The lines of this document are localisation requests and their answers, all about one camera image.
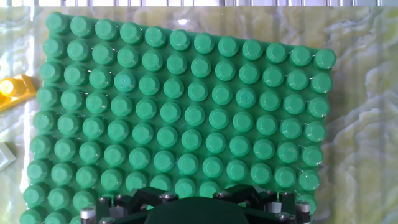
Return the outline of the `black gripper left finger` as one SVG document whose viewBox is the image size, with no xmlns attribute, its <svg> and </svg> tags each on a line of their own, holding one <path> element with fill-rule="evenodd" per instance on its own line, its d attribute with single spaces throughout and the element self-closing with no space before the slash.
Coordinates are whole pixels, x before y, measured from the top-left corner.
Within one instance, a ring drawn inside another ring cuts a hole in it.
<svg viewBox="0 0 398 224">
<path fill-rule="evenodd" d="M 154 187 L 134 189 L 126 195 L 104 195 L 95 205 L 80 210 L 80 223 L 117 223 L 123 218 L 143 212 L 148 205 L 156 207 L 179 199 L 174 192 Z"/>
</svg>

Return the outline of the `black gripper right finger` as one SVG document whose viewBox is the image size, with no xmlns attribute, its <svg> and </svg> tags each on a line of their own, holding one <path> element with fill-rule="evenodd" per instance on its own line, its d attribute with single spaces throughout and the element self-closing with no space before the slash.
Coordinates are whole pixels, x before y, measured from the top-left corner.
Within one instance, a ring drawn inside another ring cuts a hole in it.
<svg viewBox="0 0 398 224">
<path fill-rule="evenodd" d="M 296 200 L 292 192 L 258 192 L 251 185 L 235 185 L 214 193 L 214 199 L 235 205 L 248 223 L 311 223 L 310 204 Z"/>
</svg>

